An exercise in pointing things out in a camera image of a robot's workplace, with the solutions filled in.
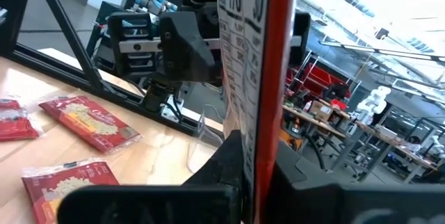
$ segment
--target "cardboard box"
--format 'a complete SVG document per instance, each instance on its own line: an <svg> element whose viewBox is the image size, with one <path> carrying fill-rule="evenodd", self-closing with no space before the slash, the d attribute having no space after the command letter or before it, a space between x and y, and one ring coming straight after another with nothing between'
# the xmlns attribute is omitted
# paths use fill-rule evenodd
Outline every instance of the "cardboard box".
<svg viewBox="0 0 445 224"><path fill-rule="evenodd" d="M334 110L330 106L326 106L321 102L314 101L309 110L310 113L315 115L316 119L327 122L332 115Z"/></svg>

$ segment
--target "ceiling light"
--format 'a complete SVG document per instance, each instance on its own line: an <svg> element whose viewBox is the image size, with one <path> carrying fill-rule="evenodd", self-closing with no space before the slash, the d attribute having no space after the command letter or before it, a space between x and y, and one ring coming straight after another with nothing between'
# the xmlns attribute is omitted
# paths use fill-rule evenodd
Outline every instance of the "ceiling light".
<svg viewBox="0 0 445 224"><path fill-rule="evenodd" d="M318 43L331 47L341 47L341 44L338 42L318 42Z"/></svg>
<svg viewBox="0 0 445 224"><path fill-rule="evenodd" d="M403 53L399 51L392 51L392 50L378 50L381 54L387 54L392 56L400 56L400 57L408 57L408 58L420 58L423 60L431 60L431 57L429 55L425 54L412 54L412 53Z"/></svg>
<svg viewBox="0 0 445 224"><path fill-rule="evenodd" d="M411 127L414 127L414 126L415 126L414 124L412 124L411 122L408 122L408 121L406 121L406 120L402 120L402 122L405 123L405 124L407 124L407 125L409 125L409 126L411 126Z"/></svg>
<svg viewBox="0 0 445 224"><path fill-rule="evenodd" d="M350 46L350 45L343 45L343 47L346 48L346 49L375 52L375 50L373 48L369 48L369 47Z"/></svg>

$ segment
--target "ceiling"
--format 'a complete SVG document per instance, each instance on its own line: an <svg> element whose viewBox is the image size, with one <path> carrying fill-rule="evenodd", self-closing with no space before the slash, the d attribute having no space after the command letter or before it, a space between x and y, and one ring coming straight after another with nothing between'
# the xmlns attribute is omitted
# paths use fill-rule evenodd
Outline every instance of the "ceiling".
<svg viewBox="0 0 445 224"><path fill-rule="evenodd" d="M445 10L442 12L442 10L436 9L436 7L443 7L438 6L437 3L439 2L443 2L445 5L445 0L360 0L361 5L362 3L366 4L365 13L363 10L357 9L357 2L352 4L346 0L298 0L298 7L311 13L313 19L312 32L317 32L317 36L311 35L316 37L317 40L310 40L311 43L308 44L308 47L313 50L316 49L315 52L319 56L330 59L330 61L335 62L338 59L343 59L339 64L341 63L342 67L344 65L349 66L346 69L349 70L351 76L354 77L357 74L366 60L371 63L378 63L379 68L383 67L391 74L437 86L435 80L443 76L445 70L439 63L383 54L370 55L366 52L345 50L338 47L322 48L319 44L316 46L316 43L332 40L345 45L419 53L419 49L426 49L426 47L417 47L417 42L421 42L421 44L428 46L428 51L434 49L434 55L441 55L445 33L438 32L437 27L439 25L445 26L445 22L438 22L445 18L441 15L441 13L445 13ZM390 30L389 37L384 40L376 40L374 37L375 30L383 26ZM362 69L362 73L359 74L360 79L369 79L371 75L364 74L367 73L367 69L368 67ZM377 86L373 81L375 79L371 79L370 87ZM398 86L434 98L443 97L443 100L445 100L445 93L441 89L432 89L418 83L402 80L397 80L397 82ZM403 95L404 93L393 92L393 94ZM435 122L443 122L443 119L439 118L439 116L445 115L443 104L425 99L425 97L414 97L410 100L410 103L414 101L419 110L411 112L411 114L431 117L435 118Z"/></svg>
<svg viewBox="0 0 445 224"><path fill-rule="evenodd" d="M428 43L434 53L445 56L445 0L362 0L372 8L374 18L390 35L408 41L416 37ZM430 61L404 59L432 79L443 74L443 67Z"/></svg>

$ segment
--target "snack bag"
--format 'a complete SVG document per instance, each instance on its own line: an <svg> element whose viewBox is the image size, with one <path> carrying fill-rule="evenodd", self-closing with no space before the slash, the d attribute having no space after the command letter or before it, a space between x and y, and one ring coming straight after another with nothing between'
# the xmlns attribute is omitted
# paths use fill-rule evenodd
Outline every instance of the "snack bag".
<svg viewBox="0 0 445 224"><path fill-rule="evenodd" d="M38 138L43 131L13 99L0 99L0 141Z"/></svg>
<svg viewBox="0 0 445 224"><path fill-rule="evenodd" d="M39 104L51 117L102 152L113 152L141 135L98 103L81 95Z"/></svg>
<svg viewBox="0 0 445 224"><path fill-rule="evenodd" d="M75 189L99 184L119 185L108 165L100 159L46 168L25 168L22 181L31 199L37 224L56 224L58 206Z"/></svg>

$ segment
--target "black metal frame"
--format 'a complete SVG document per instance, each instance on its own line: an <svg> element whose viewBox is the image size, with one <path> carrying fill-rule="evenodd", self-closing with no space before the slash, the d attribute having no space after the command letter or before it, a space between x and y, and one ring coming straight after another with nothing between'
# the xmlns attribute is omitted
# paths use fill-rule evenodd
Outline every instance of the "black metal frame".
<svg viewBox="0 0 445 224"><path fill-rule="evenodd" d="M46 2L67 38L82 70L17 43L27 2L28 0L0 0L0 6L8 10L7 19L0 27L1 56L185 134L192 135L195 133L197 121L187 117L184 117L181 124L167 120L158 113L141 106L140 103L143 100L141 96L102 80L59 0L46 0Z"/></svg>

